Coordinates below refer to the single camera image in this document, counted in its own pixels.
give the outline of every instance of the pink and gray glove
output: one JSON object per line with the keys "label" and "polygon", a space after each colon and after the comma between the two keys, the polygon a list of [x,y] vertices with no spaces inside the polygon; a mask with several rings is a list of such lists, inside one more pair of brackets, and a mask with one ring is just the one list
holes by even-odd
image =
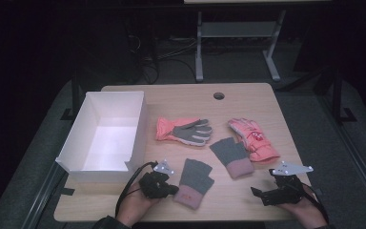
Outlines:
{"label": "pink and gray glove", "polygon": [[187,158],[179,182],[179,191],[173,196],[173,200],[197,209],[204,195],[214,184],[214,180],[209,177],[212,169],[213,167],[204,162]]}
{"label": "pink and gray glove", "polygon": [[217,141],[210,146],[210,149],[232,178],[249,175],[254,171],[254,166],[249,160],[249,153],[246,152],[243,143],[235,143],[233,137]]}
{"label": "pink and gray glove", "polygon": [[159,117],[156,125],[156,140],[175,140],[187,145],[204,146],[213,129],[207,119],[178,118],[168,120]]}
{"label": "pink and gray glove", "polygon": [[271,163],[280,157],[255,121],[233,118],[228,124],[237,133],[238,139],[243,141],[245,148],[251,152],[251,161]]}

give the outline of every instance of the open box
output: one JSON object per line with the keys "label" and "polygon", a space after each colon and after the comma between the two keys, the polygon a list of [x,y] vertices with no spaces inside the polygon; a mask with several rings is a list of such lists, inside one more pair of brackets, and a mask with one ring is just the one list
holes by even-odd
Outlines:
{"label": "open box", "polygon": [[144,92],[89,92],[56,162],[78,182],[127,182],[144,163]]}

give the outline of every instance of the gray floor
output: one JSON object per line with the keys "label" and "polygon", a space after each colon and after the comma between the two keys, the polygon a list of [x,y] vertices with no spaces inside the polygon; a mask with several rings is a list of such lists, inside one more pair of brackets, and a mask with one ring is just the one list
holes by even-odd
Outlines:
{"label": "gray floor", "polygon": [[[203,83],[267,82],[276,89],[303,75],[293,72],[299,43],[279,43],[276,47],[274,61],[282,77],[280,82],[273,82],[269,76],[261,53],[263,47],[263,44],[257,43],[246,48],[230,49],[229,52],[219,55],[204,55]],[[173,45],[168,44],[160,46],[159,52],[172,49]],[[193,54],[178,55],[173,59],[185,61],[193,69]],[[156,84],[195,83],[188,66],[178,61],[160,62],[160,69]],[[148,74],[154,77],[151,70],[147,69]],[[147,82],[142,79],[139,84]],[[278,103],[303,163],[315,168],[309,174],[309,178],[313,186],[321,192],[320,198],[331,222],[339,229],[366,228],[366,185],[361,179],[351,152],[357,150],[366,164],[366,109],[358,93],[344,83],[342,107],[350,108],[357,122],[339,126],[329,112],[330,93],[326,96],[316,96],[312,92],[314,84],[315,79],[291,92],[276,93]],[[71,128],[70,121],[61,120],[61,115],[68,108],[71,108],[71,83],[64,85],[53,101],[0,200],[0,228],[92,227],[90,222],[57,222],[52,216],[67,175],[58,169],[52,179],[46,178],[50,171],[57,168],[53,163],[54,159]],[[345,136],[354,146],[345,144]],[[42,186],[47,183],[56,189]],[[41,198],[42,194],[47,194],[49,198]],[[41,217],[35,214],[34,210],[42,210]],[[264,225],[269,229],[301,228],[296,221],[265,222]],[[244,222],[234,227],[252,228],[251,226],[250,223]]]}

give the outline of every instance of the dark background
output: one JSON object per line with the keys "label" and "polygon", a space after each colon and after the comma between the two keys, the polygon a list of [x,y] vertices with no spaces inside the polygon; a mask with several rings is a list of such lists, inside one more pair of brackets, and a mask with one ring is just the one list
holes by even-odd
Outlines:
{"label": "dark background", "polygon": [[[313,10],[313,14],[289,10],[280,39],[291,42],[299,37],[304,42],[295,70],[310,72],[323,65],[335,66],[366,104],[366,1],[336,3],[335,7]],[[69,6],[80,7],[81,3],[70,1],[65,7]],[[107,56],[104,61],[120,57],[106,55],[94,45],[106,46],[110,33],[99,34],[103,39],[85,39],[90,37],[86,31],[101,33],[88,25],[97,13],[63,7],[55,1],[0,1],[0,197],[55,96],[78,70],[81,59],[75,55],[79,52],[72,40],[81,39],[91,51],[103,52]],[[148,14],[144,16],[132,14],[134,29],[143,36],[147,31],[160,38],[195,34],[193,12],[158,13],[149,17],[152,20],[147,20]],[[123,66],[134,61],[127,60]],[[119,71],[94,64],[91,68],[100,69],[100,73]],[[120,82],[133,80],[122,78]]]}

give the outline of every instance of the person's arm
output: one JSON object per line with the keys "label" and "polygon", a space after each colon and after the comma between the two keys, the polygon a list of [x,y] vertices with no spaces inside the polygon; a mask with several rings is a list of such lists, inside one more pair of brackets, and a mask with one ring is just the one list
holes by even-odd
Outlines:
{"label": "person's arm", "polygon": [[[304,190],[311,197],[314,196],[309,188],[304,186]],[[276,206],[292,213],[302,226],[307,229],[325,228],[325,226],[328,226],[328,222],[322,213],[307,198],[302,198],[297,204],[283,203]]]}
{"label": "person's arm", "polygon": [[99,220],[92,229],[128,229],[140,221],[148,210],[160,201],[160,198],[146,198],[139,184],[134,183],[123,199],[115,218],[107,216]]}

